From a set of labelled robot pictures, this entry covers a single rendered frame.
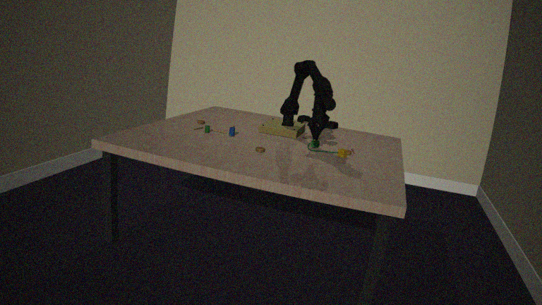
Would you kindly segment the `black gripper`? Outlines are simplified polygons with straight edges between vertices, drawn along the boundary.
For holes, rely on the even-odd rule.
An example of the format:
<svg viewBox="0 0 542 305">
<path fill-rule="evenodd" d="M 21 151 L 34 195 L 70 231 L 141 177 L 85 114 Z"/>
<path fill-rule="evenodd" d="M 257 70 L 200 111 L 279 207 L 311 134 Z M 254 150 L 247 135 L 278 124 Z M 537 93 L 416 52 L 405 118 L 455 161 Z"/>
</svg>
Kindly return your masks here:
<svg viewBox="0 0 542 305">
<path fill-rule="evenodd" d="M 309 126 L 311 130 L 313 140 L 318 140 L 324 128 L 329 128 L 329 129 L 338 128 L 339 124 L 337 122 L 325 121 L 324 118 L 325 118 L 325 112 L 327 111 L 326 109 L 314 106 L 314 108 L 312 108 L 312 111 L 313 111 L 313 117 L 301 115 L 298 117 L 297 121 L 301 123 L 305 121 L 308 122 L 307 126 Z"/>
</svg>

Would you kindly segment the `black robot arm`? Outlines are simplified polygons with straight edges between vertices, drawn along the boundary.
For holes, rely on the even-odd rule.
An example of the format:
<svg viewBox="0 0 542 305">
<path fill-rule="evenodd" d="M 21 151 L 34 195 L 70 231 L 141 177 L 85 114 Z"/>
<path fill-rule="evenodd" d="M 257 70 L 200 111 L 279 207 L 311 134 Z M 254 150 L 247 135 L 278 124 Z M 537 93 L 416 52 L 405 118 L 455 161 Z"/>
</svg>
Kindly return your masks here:
<svg viewBox="0 0 542 305">
<path fill-rule="evenodd" d="M 336 107 L 336 102 L 332 99 L 333 90 L 330 81 L 322 76 L 318 67 L 315 65 L 315 61 L 305 60 L 297 62 L 294 67 L 296 74 L 293 87 L 291 89 L 290 96 L 284 101 L 280 109 L 280 113 L 283 114 L 282 126 L 294 126 L 294 115 L 298 114 L 299 103 L 298 98 L 303 87 L 304 79 L 309 75 L 313 81 L 314 91 L 314 106 L 321 107 L 328 111 L 333 110 Z"/>
</svg>

